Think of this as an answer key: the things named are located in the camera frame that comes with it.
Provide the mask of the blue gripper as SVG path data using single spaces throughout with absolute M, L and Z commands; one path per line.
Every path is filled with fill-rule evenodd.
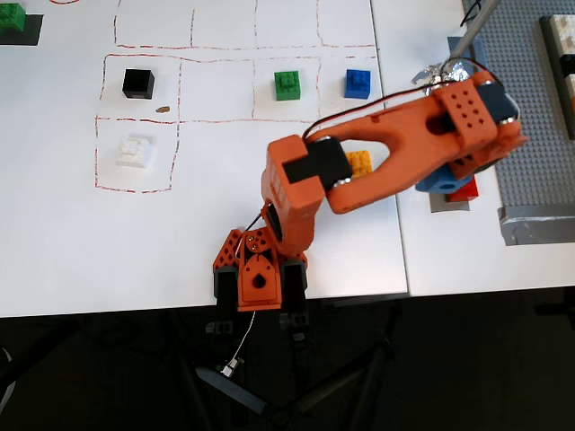
M 429 194 L 451 194 L 457 192 L 472 180 L 472 177 L 457 179 L 448 164 L 433 171 L 415 185 L 418 192 Z

